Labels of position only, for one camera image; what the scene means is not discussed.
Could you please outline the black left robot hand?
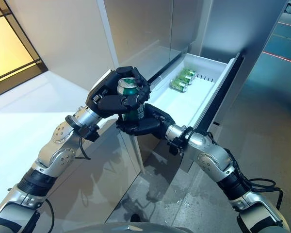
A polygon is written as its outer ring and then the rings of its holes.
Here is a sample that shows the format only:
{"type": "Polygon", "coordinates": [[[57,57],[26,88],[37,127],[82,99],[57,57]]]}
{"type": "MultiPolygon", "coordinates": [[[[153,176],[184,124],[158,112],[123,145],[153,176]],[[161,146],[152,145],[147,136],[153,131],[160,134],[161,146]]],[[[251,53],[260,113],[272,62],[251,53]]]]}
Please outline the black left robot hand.
{"type": "Polygon", "coordinates": [[[114,114],[125,114],[137,109],[150,97],[150,86],[147,80],[132,66],[119,67],[111,70],[103,80],[88,94],[86,105],[102,118],[114,114]],[[117,92],[118,81],[121,78],[136,79],[140,88],[136,94],[122,96],[117,92]]]}

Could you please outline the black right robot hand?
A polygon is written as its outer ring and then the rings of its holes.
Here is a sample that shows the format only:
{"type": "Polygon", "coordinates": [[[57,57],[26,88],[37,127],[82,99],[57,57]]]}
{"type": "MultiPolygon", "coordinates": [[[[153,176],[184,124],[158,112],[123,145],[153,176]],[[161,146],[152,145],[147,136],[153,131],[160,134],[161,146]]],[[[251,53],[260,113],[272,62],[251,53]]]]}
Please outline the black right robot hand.
{"type": "Polygon", "coordinates": [[[152,134],[158,139],[165,139],[168,127],[174,124],[175,121],[169,114],[148,103],[145,104],[143,119],[124,121],[119,117],[116,121],[116,127],[126,134],[132,136],[152,134]]]}

